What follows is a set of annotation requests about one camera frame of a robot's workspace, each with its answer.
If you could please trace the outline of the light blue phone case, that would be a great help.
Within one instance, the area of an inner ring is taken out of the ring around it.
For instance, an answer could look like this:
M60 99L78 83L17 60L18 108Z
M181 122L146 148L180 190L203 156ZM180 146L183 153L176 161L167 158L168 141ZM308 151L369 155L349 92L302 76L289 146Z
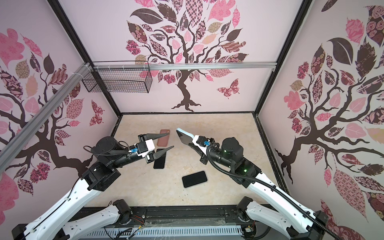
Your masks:
M179 136L179 139L181 140L181 142L184 145L190 145L190 144L193 145L193 139L195 137L193 134L188 133L185 130L182 130L180 128L177 128L176 132L177 132L177 134Z

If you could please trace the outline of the pink silicone phone case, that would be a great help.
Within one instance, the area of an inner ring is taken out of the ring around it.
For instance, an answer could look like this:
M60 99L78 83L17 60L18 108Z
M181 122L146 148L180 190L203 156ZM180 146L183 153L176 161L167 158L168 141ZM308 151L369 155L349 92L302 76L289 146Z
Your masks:
M160 134L162 134L164 136L158 139L157 146L158 147L167 147L168 143L169 143L169 138L170 138L170 130L169 129L162 129L162 130L160 130Z

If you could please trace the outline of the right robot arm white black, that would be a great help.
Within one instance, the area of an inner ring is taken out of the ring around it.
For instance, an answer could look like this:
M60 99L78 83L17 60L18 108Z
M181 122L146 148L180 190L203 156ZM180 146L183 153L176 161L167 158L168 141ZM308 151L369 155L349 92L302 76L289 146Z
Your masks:
M192 142L216 170L272 206L269 209L247 200L241 209L246 220L261 222L289 240L321 240L327 233L328 217L321 211L304 207L273 184L260 168L244 157L244 149L236 138L226 138L219 144L214 139L195 136Z

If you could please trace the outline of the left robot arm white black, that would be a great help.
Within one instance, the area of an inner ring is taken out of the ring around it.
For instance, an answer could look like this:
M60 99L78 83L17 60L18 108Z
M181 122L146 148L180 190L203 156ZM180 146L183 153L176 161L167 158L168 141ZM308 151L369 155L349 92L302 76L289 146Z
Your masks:
M72 221L79 210L109 188L121 173L119 169L138 160L151 163L166 154L168 149L155 150L154 140L170 133L139 135L139 142L123 146L114 137L100 139L94 147L84 150L97 158L71 190L49 210L29 224L19 224L12 230L15 240L78 240L99 228L115 223L126 225L133 212L125 200L116 200L108 207Z

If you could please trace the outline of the black smartphone from pink case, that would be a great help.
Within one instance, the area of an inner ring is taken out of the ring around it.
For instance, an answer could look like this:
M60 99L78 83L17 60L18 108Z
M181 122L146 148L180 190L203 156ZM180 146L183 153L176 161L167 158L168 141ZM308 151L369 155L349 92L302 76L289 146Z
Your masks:
M166 162L166 153L163 154L159 159L154 161L154 169L164 169L165 168L165 162Z

